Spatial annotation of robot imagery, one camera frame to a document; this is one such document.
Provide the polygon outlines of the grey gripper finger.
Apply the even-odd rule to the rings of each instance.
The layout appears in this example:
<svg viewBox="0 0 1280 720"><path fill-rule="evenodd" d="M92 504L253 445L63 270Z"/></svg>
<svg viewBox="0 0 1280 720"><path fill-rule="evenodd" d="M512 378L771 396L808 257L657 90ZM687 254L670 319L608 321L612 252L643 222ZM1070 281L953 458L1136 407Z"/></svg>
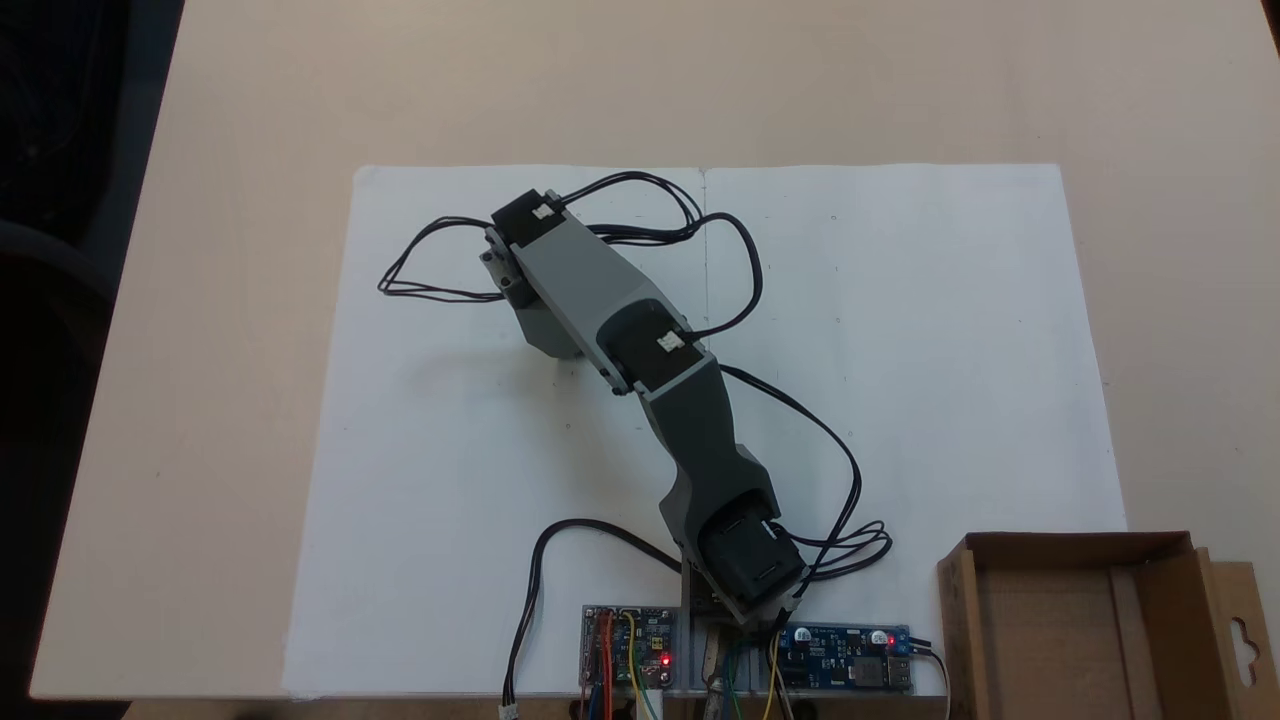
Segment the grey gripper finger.
<svg viewBox="0 0 1280 720"><path fill-rule="evenodd" d="M584 356L580 320L582 305L576 302L549 304L534 300L515 310L524 338L553 359L579 359Z"/></svg>

